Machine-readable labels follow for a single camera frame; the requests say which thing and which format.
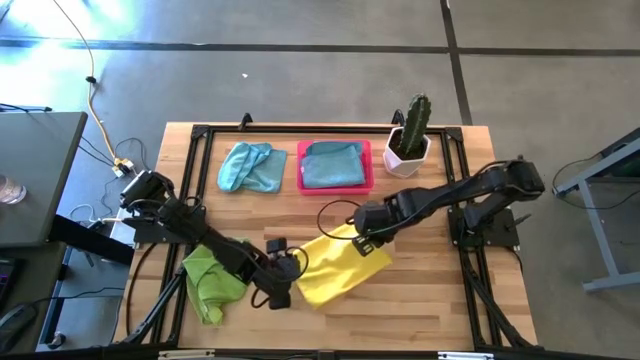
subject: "yellow cloth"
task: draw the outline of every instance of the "yellow cloth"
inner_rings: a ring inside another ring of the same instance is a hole
[[[342,225],[329,232],[333,236],[358,235],[353,225]],[[366,257],[349,240],[337,240],[321,236],[301,246],[309,254],[309,266],[296,281],[300,292],[313,308],[329,302],[362,283],[373,274],[391,264],[391,257],[381,249],[375,249]],[[305,256],[294,253],[304,267]]]

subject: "concrete floor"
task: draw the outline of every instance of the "concrete floor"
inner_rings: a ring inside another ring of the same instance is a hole
[[[0,23],[0,39],[76,38],[49,0],[40,0],[41,7],[31,5],[33,1],[14,1]],[[438,0],[60,2],[87,38],[95,40],[447,44]],[[640,48],[638,0],[451,0],[450,4],[459,46]],[[433,124],[462,124],[447,54],[98,50],[94,55],[101,83],[96,111],[114,141],[142,139],[152,165],[167,121],[238,121],[244,112],[251,112],[256,121],[386,123],[394,109],[406,107],[412,94],[423,91],[434,104]],[[464,55],[461,70],[473,123],[490,127],[496,156],[524,154],[550,184],[563,164],[591,156],[640,124],[639,61],[638,57]],[[84,50],[50,44],[0,47],[0,79],[5,85],[0,86],[0,99],[86,111],[83,79],[88,67]],[[94,124],[87,125],[85,137],[103,148]],[[137,146],[125,144],[122,155],[139,161]],[[106,166],[78,152],[59,213],[87,202],[102,213],[99,198],[110,179]],[[125,185],[109,186],[107,202],[114,209]],[[621,193],[608,190],[599,195],[603,205],[630,190],[616,191]],[[638,204],[635,199],[606,216],[632,219],[629,214],[637,215]],[[540,344],[554,350],[638,358],[640,286],[593,295],[582,291],[582,281],[605,275],[586,212],[555,200],[550,191],[514,209],[533,214],[519,233]],[[634,246],[638,231],[620,230],[624,228],[617,226],[611,241],[621,261],[632,269],[637,267],[633,259],[640,256],[640,246]],[[87,280],[87,284],[95,288],[95,283]],[[96,302],[95,307],[109,307],[115,316],[117,303]],[[102,331],[93,343],[74,346],[106,343],[107,333]]]

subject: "gray table leg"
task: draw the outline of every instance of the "gray table leg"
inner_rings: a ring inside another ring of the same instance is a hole
[[[612,289],[619,286],[640,284],[640,272],[609,276],[602,279],[592,280],[582,284],[584,291],[593,292],[597,290]]]
[[[607,266],[607,271],[610,276],[618,275],[618,267],[616,266],[616,261],[613,259],[613,254],[611,253],[611,248],[609,248],[609,242],[607,241],[607,235],[604,233],[604,228],[602,227],[602,223],[600,222],[600,217],[598,216],[598,210],[592,209],[595,208],[596,205],[593,202],[593,198],[591,197],[591,191],[589,191],[589,184],[585,180],[580,180],[579,182],[580,193],[582,194],[582,198],[584,200],[584,205],[587,208],[587,214],[589,214],[589,221],[591,221],[591,227],[593,227],[593,232],[596,234],[596,239],[598,240],[598,246],[600,247],[600,252],[602,252],[602,258],[604,259],[604,264]]]

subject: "green cloth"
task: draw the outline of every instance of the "green cloth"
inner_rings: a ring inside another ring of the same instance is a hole
[[[229,274],[211,250],[198,246],[182,261],[187,270],[187,294],[202,324],[220,325],[220,306],[242,298],[247,285]]]

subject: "cactus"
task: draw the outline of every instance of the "cactus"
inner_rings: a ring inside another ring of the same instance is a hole
[[[415,151],[422,142],[422,136],[431,116],[431,102],[424,94],[417,94],[411,99],[409,112],[405,120],[399,149],[405,155]]]

